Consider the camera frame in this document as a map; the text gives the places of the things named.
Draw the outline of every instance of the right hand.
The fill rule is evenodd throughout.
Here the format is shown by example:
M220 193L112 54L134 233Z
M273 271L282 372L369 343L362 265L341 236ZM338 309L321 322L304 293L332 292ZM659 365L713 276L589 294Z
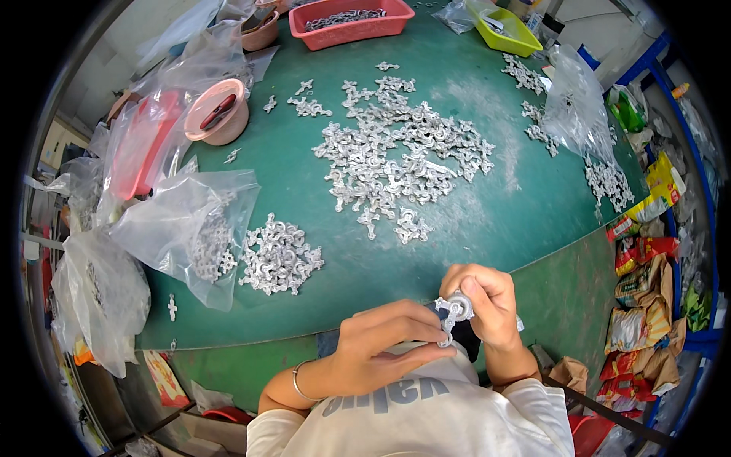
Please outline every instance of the right hand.
M439 296L448 298L459 289L472 301L470 320L475 335L496 350L522 346L515 313L515 289L508 273L475 263L456 263L447 271Z

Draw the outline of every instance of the left hand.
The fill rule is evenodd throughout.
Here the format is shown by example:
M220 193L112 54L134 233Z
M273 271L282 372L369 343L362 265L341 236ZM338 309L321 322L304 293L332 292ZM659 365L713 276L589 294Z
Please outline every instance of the left hand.
M424 306L401 300L356 313L340 327L335 353L322 362L327 368L329 391L313 396L365 395L403 375L442 357L454 357L454 346L440 348L437 341L447 339L439 318ZM384 352L402 341L426 341L401 355ZM302 387L306 395L306 386Z

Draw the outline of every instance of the pink plastic basket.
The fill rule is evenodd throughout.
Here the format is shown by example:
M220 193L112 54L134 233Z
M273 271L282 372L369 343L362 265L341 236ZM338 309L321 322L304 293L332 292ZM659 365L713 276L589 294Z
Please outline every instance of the pink plastic basket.
M326 18L343 11L379 8L386 12L383 18L356 20L305 32L308 20ZM321 0L290 11L289 30L294 38L301 38L310 50L319 50L359 39L398 35L413 17L414 10L402 0Z

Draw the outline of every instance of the green workbench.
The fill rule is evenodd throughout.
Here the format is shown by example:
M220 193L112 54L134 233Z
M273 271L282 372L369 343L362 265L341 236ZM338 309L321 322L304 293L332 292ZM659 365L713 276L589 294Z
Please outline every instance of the green workbench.
M261 227L267 214L299 225L306 242L322 246L325 266L315 271L297 296L280 292L266 296L247 284L235 286L233 308L224 313L205 308L186 288L169 276L147 270L152 307L137 347L165 350L173 339L177 348L223 347L285 339L337 328L342 319L400 298L426 303L437 296L440 281L452 263L475 262L514 271L567 246L617 216L604 198L600 213L584 179L583 159L560 148L551 158L545 144L523 131L532 121L520 115L520 104L545 103L500 72L502 54L491 50L477 31L456 35L426 11L417 11L404 32L309 51L279 21L281 48L265 79L255 84L249 107L251 118L243 134L227 146L195 143L185 163L197 154L201 171L253 169L261 185L249 228ZM401 65L383 73L381 61ZM539 62L523 59L538 70ZM416 79L409 104L422 100L443 117L473 121L478 132L497 147L495 167L476 174L473 184L459 178L455 190L437 203L405 206L419 211L436 230L426 243L404 246L393 233L394 221L376 221L377 238L368 240L359 213L346 207L335 212L336 200L323 177L330 162L317 159L311 148L322 143L329 122L355 127L340 103L344 80L358 88L377 88L384 75ZM315 98L332 117L297 117L287 104L300 81L314 79ZM262 107L275 94L278 105L267 114ZM617 132L621 128L610 116ZM241 148L238 158L224 165L226 155ZM398 158L407 151L390 150ZM615 156L626 173L635 201L647 186L635 155L623 135ZM178 313L168 316L169 294L175 294Z

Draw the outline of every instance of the wrist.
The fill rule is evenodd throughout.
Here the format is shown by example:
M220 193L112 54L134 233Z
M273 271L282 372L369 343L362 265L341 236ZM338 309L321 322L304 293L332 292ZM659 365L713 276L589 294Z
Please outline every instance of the wrist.
M333 395L331 386L332 356L305 363L297 373L300 392L311 399L323 399Z

